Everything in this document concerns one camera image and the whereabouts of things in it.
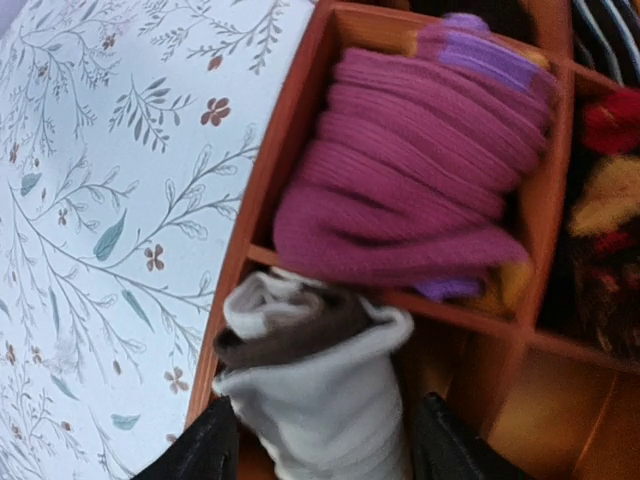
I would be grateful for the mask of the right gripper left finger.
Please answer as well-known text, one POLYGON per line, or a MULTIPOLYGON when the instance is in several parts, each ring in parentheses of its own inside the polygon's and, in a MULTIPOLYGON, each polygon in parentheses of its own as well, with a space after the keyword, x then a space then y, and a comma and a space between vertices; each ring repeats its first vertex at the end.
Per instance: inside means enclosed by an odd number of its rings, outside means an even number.
POLYGON ((133 480, 234 480, 238 460, 237 420, 230 399, 220 397, 133 480))

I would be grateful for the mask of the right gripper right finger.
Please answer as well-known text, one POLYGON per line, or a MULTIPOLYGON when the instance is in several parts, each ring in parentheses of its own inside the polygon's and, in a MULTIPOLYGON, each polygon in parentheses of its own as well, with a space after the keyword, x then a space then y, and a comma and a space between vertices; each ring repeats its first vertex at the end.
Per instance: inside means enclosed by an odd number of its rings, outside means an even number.
POLYGON ((412 430, 416 479, 501 480, 530 477, 492 449, 435 392, 421 400, 412 430))

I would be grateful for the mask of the cream and brown sock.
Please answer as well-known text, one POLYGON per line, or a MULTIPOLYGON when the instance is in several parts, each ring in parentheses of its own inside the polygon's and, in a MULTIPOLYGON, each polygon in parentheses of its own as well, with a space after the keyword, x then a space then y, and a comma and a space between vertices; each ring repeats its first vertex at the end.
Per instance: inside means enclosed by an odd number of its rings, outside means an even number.
POLYGON ((280 479, 408 479, 391 362, 405 310, 298 276, 249 274, 223 304, 213 391, 230 399, 280 479))

